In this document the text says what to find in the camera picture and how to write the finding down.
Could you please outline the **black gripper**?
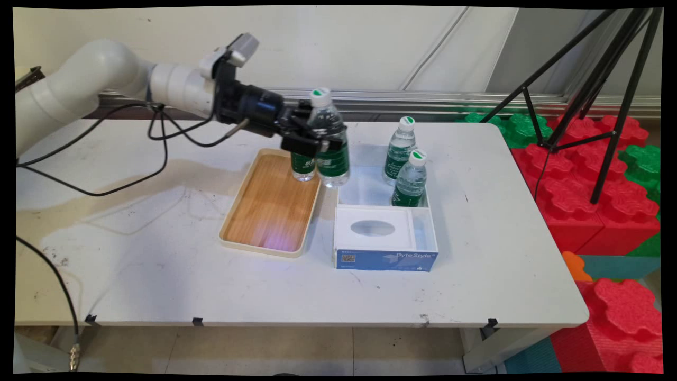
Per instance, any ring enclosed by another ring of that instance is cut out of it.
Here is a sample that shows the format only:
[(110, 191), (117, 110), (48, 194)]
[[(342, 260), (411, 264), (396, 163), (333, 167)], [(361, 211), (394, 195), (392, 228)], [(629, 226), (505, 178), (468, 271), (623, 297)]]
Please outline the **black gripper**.
[(225, 135), (247, 131), (273, 137), (281, 135), (281, 149), (314, 158), (319, 153), (340, 150), (343, 141), (336, 137), (343, 127), (304, 129), (313, 110), (311, 101), (285, 106), (280, 94), (235, 79), (237, 67), (229, 63), (231, 52), (215, 50), (213, 63), (213, 118), (233, 125)]

